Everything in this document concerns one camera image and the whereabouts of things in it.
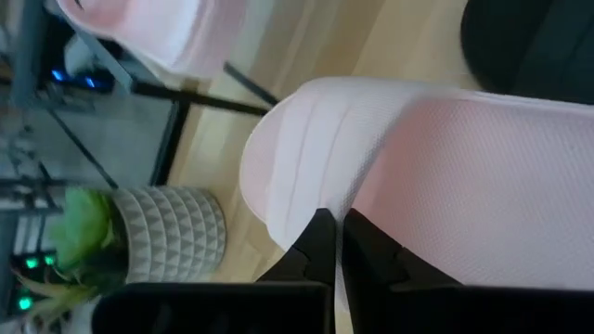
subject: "wooden floor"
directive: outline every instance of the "wooden floor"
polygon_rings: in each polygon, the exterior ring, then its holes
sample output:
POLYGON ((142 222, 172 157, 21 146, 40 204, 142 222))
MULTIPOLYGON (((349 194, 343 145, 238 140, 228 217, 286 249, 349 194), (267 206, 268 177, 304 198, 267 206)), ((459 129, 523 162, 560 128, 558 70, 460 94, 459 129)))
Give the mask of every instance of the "wooden floor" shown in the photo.
MULTIPOLYGON (((283 97, 312 78, 365 75, 476 88, 459 50, 466 0, 251 0, 231 61, 283 97)), ((222 75, 211 94, 259 103, 222 75)), ((283 254, 238 188, 241 151, 259 119, 194 108, 170 184, 210 189, 226 216, 226 256, 213 276, 253 282, 283 254)), ((337 332, 352 332, 337 313, 337 332)))

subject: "geometric planter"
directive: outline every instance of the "geometric planter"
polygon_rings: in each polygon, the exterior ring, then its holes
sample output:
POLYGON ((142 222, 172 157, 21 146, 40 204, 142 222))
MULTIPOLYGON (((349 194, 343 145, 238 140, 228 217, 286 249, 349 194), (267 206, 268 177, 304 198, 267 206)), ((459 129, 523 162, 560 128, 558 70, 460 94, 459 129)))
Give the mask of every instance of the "geometric planter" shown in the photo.
POLYGON ((126 283, 197 282, 221 263, 225 221, 207 191, 144 187, 118 189, 111 198, 128 237, 126 283))

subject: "pink chair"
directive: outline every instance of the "pink chair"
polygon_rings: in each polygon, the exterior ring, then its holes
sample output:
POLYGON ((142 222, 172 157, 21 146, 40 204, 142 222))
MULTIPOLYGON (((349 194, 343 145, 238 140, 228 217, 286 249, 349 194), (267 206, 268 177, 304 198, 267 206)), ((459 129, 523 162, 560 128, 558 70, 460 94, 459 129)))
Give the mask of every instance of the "pink chair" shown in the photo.
POLYGON ((223 69, 246 0, 58 0, 76 25, 112 39, 173 74, 211 78, 223 69))
POLYGON ((592 107, 315 80, 255 128, 240 187, 285 250, 353 207, 464 284, 594 289, 592 107))

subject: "green led light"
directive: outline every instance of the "green led light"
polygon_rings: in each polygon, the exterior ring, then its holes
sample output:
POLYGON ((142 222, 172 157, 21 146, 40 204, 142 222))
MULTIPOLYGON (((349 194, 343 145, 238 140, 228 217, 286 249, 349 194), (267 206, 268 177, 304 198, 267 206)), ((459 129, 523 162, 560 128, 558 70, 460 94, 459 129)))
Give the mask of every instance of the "green led light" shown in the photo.
POLYGON ((25 260, 25 263, 27 264, 27 268, 29 269, 33 269, 37 267, 37 265, 39 265, 39 261, 35 258, 29 258, 25 260))
POLYGON ((47 265, 52 265, 56 261, 56 259, 54 259, 54 257, 51 255, 46 255, 44 260, 45 260, 45 264, 47 264, 47 265))
POLYGON ((19 300, 19 308, 22 311, 29 310, 33 306, 33 300, 29 297, 21 298, 19 300))

